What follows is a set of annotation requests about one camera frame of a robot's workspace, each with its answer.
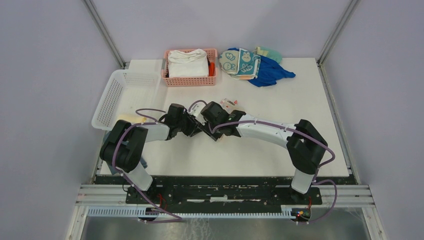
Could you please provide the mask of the rabbit print towel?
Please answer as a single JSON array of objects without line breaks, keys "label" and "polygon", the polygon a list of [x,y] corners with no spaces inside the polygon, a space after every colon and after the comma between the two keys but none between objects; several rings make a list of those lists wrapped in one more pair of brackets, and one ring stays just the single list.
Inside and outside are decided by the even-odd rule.
[{"label": "rabbit print towel", "polygon": [[231,101],[228,98],[224,98],[220,101],[220,106],[228,113],[231,114],[234,110],[239,110],[237,101]]}]

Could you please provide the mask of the yellow duck towel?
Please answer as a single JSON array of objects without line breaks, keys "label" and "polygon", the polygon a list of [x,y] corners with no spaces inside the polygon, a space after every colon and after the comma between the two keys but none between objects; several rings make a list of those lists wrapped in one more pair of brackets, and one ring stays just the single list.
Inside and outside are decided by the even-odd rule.
[{"label": "yellow duck towel", "polygon": [[130,122],[131,124],[137,124],[137,123],[144,123],[146,122],[147,118],[140,116],[140,115],[133,115],[133,114],[120,114],[116,117],[116,120],[124,120],[127,122]]}]

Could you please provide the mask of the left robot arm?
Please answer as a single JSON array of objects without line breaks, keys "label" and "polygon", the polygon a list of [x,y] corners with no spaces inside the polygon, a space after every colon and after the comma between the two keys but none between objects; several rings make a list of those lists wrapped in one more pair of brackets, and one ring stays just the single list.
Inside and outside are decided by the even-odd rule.
[{"label": "left robot arm", "polygon": [[135,188],[138,197],[147,204],[154,202],[158,191],[151,186],[153,177],[147,173],[141,163],[142,153],[146,143],[168,141],[183,133],[192,137],[202,132],[204,126],[196,117],[182,105],[173,103],[168,111],[161,110],[163,115],[152,122],[130,123],[118,120],[104,140],[99,158],[121,174]]}]

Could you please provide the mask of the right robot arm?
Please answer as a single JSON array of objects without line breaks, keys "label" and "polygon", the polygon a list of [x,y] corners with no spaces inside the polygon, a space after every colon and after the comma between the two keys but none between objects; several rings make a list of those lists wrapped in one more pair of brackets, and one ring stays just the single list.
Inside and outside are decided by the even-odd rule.
[{"label": "right robot arm", "polygon": [[311,122],[301,119],[298,123],[280,123],[247,114],[244,111],[228,112],[220,104],[199,100],[188,113],[211,136],[253,138],[278,145],[288,151],[295,173],[290,184],[289,199],[302,204],[309,198],[309,188],[315,180],[328,143]]}]

